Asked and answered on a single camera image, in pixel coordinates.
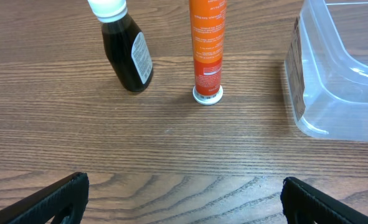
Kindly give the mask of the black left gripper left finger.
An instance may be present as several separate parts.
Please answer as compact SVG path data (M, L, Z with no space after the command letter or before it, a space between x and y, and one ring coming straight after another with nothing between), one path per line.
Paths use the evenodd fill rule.
M0 210L0 223L79 224L88 195L88 175L75 172Z

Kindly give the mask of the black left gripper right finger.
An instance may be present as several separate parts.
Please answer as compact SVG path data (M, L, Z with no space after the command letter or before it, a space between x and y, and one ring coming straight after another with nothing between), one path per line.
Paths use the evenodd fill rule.
M297 179L283 181L280 200L288 224L368 224L368 217Z

